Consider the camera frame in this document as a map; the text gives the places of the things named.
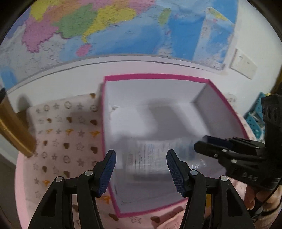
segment human hand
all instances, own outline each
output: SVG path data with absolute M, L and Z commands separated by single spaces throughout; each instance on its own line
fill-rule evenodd
M 247 186 L 245 193 L 244 204 L 249 210 L 253 209 L 255 206 L 255 197 L 263 202 L 271 194 L 271 191 L 255 191 L 251 186 Z M 276 209 L 281 200 L 282 196 L 282 186 L 280 185 L 278 189 L 273 193 L 273 195 L 264 203 L 263 207 L 265 211 L 271 211 Z

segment pink box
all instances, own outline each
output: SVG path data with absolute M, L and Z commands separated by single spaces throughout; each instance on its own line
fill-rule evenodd
M 248 138 L 235 111 L 208 79 L 107 76 L 102 105 L 103 153 L 113 149 L 117 155 L 109 190 L 118 217 L 146 214 L 184 200 L 165 163 L 168 148 L 190 167 L 218 178 L 224 168 L 193 152 L 195 141 L 204 135 Z

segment world map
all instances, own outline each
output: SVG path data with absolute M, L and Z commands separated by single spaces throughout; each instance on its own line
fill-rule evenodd
M 217 70 L 238 0 L 37 0 L 0 45 L 0 86 L 64 62 L 113 54 L 193 61 Z

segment patterned cloth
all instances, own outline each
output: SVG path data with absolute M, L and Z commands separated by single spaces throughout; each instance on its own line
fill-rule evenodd
M 36 152 L 31 158 L 24 159 L 23 169 L 27 209 L 31 219 L 55 177 L 63 176 L 66 179 L 77 177 L 103 159 L 102 119 L 95 94 L 75 96 L 31 107 L 27 110 L 27 117 L 29 131 L 37 139 Z M 241 186 L 240 183 L 235 183 L 243 197 L 245 186 L 242 186 L 243 188 Z M 131 229 L 132 226 L 136 229 L 153 229 L 160 224 L 162 217 L 166 215 L 173 217 L 185 209 L 187 203 L 184 200 L 152 214 L 118 218 L 108 190 L 101 198 L 96 199 L 96 202 L 106 229 Z M 72 206 L 75 228 L 80 228 L 76 195 L 73 196 Z

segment wall switch plate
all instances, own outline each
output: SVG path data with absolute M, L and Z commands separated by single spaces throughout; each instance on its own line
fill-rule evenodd
M 252 79 L 257 71 L 257 66 L 254 62 L 239 49 L 236 50 L 230 68 L 249 79 Z

